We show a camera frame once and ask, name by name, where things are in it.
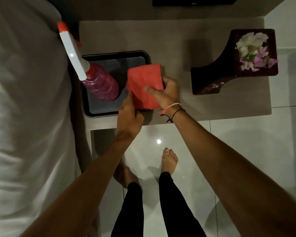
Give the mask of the person's leg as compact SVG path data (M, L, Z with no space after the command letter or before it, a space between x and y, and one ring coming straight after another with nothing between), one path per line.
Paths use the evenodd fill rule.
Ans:
M206 237L169 172L159 177L159 198L168 237Z
M121 211L115 222L111 237L143 237L144 210L142 189L136 182L127 186Z

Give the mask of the person's left forearm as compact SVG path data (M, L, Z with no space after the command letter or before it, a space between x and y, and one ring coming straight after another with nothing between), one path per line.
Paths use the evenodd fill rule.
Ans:
M136 136L119 133L104 155L95 159L20 237L86 237L114 171Z

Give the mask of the person's right forearm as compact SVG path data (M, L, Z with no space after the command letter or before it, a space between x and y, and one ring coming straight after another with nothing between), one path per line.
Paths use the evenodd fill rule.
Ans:
M296 237L296 201L287 191L183 108L169 118L242 237Z

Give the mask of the person's right leg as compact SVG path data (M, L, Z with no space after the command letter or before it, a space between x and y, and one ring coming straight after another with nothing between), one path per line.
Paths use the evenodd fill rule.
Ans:
M206 237L169 172L159 177L159 198L168 237Z

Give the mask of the black rectangular tray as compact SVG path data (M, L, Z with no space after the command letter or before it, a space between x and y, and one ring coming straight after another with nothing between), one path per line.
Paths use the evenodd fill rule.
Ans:
M82 57L90 63L101 65L119 84L119 95L112 102L100 100L91 94L83 84L80 84L83 112L89 118L118 115L118 111L128 95L126 88L128 69L151 63L150 57L145 51L83 55Z

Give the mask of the person's left hand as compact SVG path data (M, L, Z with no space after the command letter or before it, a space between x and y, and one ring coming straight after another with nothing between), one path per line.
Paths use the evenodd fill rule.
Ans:
M116 136L122 139L134 140L139 134L144 121L140 111L122 110L118 112Z

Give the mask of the pink liquid spray bottle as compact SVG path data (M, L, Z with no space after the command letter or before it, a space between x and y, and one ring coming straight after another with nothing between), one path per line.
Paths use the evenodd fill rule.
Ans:
M90 63L82 57L78 42L71 35L65 22L60 21L57 26L67 56L80 82L98 98L114 101L119 95L117 81L101 65Z

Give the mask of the person's foot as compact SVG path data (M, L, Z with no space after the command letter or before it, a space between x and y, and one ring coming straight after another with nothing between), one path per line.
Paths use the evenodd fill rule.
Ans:
M165 148L162 154L161 174L164 172L172 175L176 170L178 157L172 149Z
M127 165L122 162L122 160L116 167L113 177L125 189L128 189L130 183L136 183L140 185L138 177L130 170Z

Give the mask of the person's right hand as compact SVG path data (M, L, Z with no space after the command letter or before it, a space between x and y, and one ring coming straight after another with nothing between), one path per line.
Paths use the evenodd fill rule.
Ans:
M166 88L163 90L163 96L154 97L155 100L159 103L161 108L166 112L169 117L172 117L173 114L181 108L180 103L180 88L177 80L163 76L163 82L165 83Z

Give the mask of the white and pink flowers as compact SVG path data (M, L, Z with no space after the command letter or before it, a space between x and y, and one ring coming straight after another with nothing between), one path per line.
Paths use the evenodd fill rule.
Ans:
M249 32L243 35L236 43L235 49L239 52L241 70L260 71L265 68L272 68L278 63L278 59L270 56L267 41L270 37L262 32Z

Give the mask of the person's right foot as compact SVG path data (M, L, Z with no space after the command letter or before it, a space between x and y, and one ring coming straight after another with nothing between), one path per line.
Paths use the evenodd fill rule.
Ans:
M162 154L161 174L164 172L172 175L176 170L178 157L172 149L165 148Z

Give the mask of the black flat screen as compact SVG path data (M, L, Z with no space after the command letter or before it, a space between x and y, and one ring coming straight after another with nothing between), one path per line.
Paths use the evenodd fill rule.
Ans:
M154 7L192 7L233 5L237 0L152 0Z

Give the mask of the person's left leg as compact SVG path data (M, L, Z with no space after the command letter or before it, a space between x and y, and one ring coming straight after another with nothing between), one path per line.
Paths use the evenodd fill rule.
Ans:
M111 237L143 237L144 210L142 189L136 182L127 186L121 211L115 222Z

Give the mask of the red cleaning cloth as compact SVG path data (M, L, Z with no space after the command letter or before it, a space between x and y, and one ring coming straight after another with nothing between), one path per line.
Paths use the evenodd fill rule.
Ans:
M126 88L133 93L133 104L136 110L154 110L160 108L159 103L145 87L163 91L161 64L149 64L127 70Z

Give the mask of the dark wooden vase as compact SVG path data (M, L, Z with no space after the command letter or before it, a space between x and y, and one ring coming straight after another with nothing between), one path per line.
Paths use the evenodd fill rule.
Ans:
M274 29L233 29L230 32L225 49L214 62L203 67L191 68L193 95L218 94L224 84L238 78L276 76L278 74L278 64L270 69L263 68L257 72L241 70L240 55L235 46L240 38L249 32L267 34L270 37L270 40L266 43L269 47L270 56L278 59Z

